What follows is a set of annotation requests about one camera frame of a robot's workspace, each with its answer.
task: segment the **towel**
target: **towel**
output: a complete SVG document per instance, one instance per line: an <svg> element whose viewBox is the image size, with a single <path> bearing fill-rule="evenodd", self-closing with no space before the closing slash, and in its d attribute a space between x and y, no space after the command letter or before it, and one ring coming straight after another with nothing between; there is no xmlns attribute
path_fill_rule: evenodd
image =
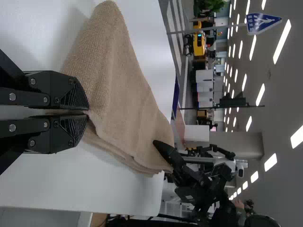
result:
<svg viewBox="0 0 303 227"><path fill-rule="evenodd" d="M88 97L90 123L85 142L106 150L136 172L172 172L152 143L160 140L174 146L172 128L157 106L114 2L95 8L62 73L77 77Z"/></svg>

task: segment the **human hand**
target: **human hand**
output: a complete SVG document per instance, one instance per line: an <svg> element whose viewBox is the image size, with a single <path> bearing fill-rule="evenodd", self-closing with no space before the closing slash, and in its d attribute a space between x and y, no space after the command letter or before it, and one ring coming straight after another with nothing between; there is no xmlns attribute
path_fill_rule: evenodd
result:
<svg viewBox="0 0 303 227"><path fill-rule="evenodd" d="M234 202L236 208L244 209L244 203L238 199Z"/></svg>

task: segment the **ceiling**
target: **ceiling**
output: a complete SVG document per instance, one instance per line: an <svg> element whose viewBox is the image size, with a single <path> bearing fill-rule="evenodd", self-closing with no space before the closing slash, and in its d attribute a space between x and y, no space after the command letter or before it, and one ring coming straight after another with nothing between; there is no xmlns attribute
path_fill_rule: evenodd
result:
<svg viewBox="0 0 303 227"><path fill-rule="evenodd" d="M227 63L233 68L232 78L229 74L226 75L231 83L231 92L233 89L235 94L241 91L244 75L247 74L244 96L247 102L255 105L260 88L265 84L260 105L266 107L245 108L238 113L235 110L231 114L227 113L231 122L237 117L234 131L246 131L247 121L252 116L249 131L262 132L263 135L264 157L261 161L250 162L245 178L238 179L237 183L240 187L244 181L249 182L248 189L240 197L243 200L253 199L256 212L271 215L282 226L301 226L303 180L300 173L303 171L303 143L292 149L290 137L303 125L302 9L295 0L267 0L264 10L261 4L262 0L250 0L249 13L262 12L282 17L283 21L257 35L252 60L250 61L249 54L253 36L247 35L246 27L239 27L237 33L234 29L233 36L228 40L231 47L236 44L234 58L231 56L227 59ZM246 6L247 0L237 0L236 10L232 9L230 24L236 22L238 13L240 23L244 22ZM288 19L292 27L275 65L273 55ZM241 40L243 49L239 59ZM234 83L236 69L238 78ZM277 155L277 164L265 172L264 162L274 153ZM259 172L259 179L251 183L250 176L255 171Z"/></svg>

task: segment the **sign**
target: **sign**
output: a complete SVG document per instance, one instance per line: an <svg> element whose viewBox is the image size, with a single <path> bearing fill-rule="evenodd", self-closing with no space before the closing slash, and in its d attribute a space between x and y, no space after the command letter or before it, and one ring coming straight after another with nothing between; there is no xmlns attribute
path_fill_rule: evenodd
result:
<svg viewBox="0 0 303 227"><path fill-rule="evenodd" d="M246 20L249 35L258 35L282 22L281 17L265 15L262 13L249 13L246 15Z"/></svg>

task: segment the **desk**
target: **desk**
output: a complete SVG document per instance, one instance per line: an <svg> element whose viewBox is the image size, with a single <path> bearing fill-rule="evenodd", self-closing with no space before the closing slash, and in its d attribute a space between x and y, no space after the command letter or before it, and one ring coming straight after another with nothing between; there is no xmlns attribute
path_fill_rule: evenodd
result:
<svg viewBox="0 0 303 227"><path fill-rule="evenodd" d="M2 0L0 48L22 70L60 71L99 2ZM140 67L170 121L175 66L158 0L117 0ZM0 106L0 119L43 111ZM164 173L134 174L106 152L81 142L53 155L23 154L0 176L0 206L156 216Z"/></svg>

